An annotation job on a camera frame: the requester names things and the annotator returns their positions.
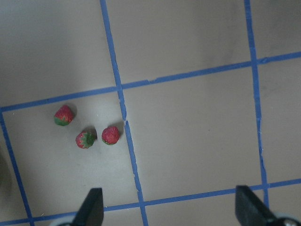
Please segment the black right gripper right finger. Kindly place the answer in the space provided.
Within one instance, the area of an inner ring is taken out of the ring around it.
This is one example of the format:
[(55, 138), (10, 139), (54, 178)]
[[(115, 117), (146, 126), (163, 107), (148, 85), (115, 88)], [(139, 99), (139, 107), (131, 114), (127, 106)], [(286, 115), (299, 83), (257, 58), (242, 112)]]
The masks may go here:
[(278, 218), (248, 186), (236, 186), (235, 215), (241, 226), (279, 226)]

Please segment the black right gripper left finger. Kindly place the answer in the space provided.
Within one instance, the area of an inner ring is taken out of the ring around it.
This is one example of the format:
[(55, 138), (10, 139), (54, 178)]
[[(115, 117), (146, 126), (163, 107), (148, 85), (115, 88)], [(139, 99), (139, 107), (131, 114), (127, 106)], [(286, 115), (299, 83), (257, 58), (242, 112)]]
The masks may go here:
[(92, 188), (73, 219), (72, 226), (101, 226), (104, 218), (102, 188)]

